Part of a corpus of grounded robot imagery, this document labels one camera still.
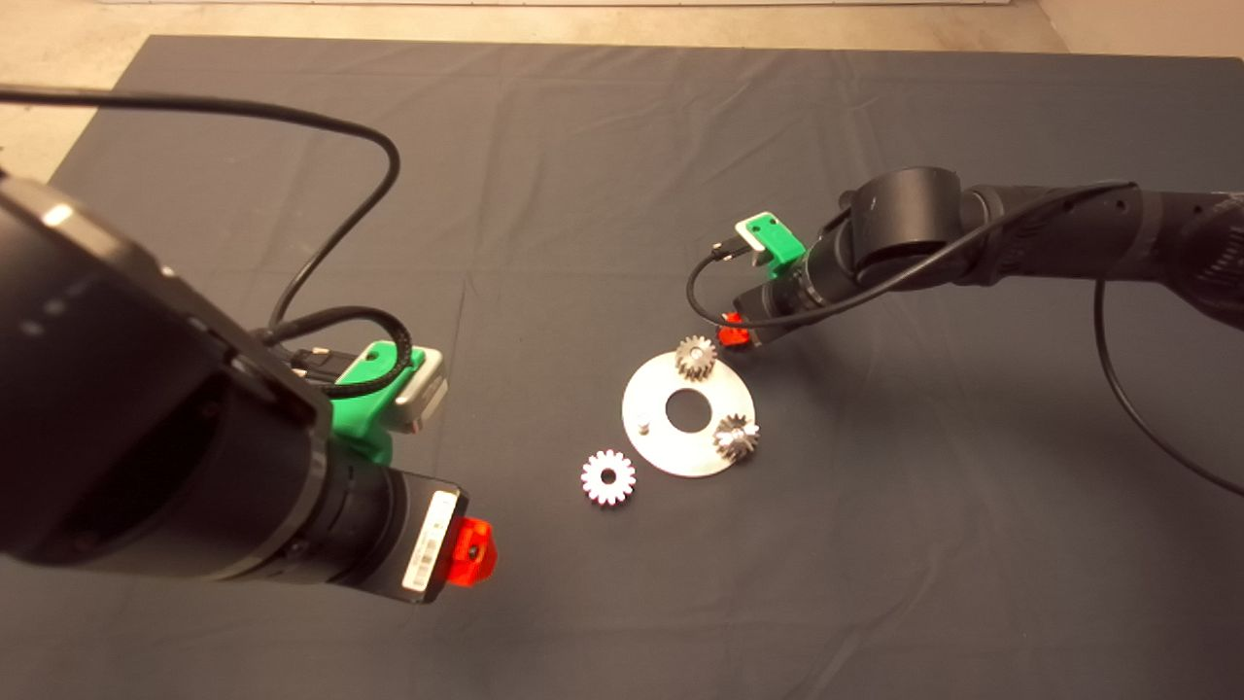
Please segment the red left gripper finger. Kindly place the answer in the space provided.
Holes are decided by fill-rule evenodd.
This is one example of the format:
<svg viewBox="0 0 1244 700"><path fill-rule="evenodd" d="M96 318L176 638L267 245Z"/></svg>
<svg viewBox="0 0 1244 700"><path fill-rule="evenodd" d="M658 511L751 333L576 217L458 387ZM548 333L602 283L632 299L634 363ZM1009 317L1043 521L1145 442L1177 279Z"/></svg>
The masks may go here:
<svg viewBox="0 0 1244 700"><path fill-rule="evenodd" d="M491 577L498 564L494 528L483 518L462 518L450 555L450 584L469 588Z"/></svg>

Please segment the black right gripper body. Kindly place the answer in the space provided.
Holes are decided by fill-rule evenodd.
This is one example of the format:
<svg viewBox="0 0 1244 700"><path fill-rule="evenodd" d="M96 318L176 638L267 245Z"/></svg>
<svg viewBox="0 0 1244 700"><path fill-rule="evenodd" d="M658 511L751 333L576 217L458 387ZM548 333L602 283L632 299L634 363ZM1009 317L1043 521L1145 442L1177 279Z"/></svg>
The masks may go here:
<svg viewBox="0 0 1244 700"><path fill-rule="evenodd" d="M741 315L743 323L751 325L751 328L746 329L750 346L770 344L810 323L787 322L765 328L755 328L755 325L812 311L812 297L806 293L806 285L795 276L775 279L739 293L735 297L735 311Z"/></svg>

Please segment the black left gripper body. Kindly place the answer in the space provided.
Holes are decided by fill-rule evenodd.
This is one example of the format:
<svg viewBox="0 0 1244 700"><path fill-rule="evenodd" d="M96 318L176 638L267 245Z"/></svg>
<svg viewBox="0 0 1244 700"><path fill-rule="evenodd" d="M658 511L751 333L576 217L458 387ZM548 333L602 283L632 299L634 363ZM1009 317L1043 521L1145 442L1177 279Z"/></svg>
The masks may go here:
<svg viewBox="0 0 1244 700"><path fill-rule="evenodd" d="M430 604L448 583L454 541L469 496L457 482L415 472L391 472L391 518L369 592L415 606Z"/></svg>

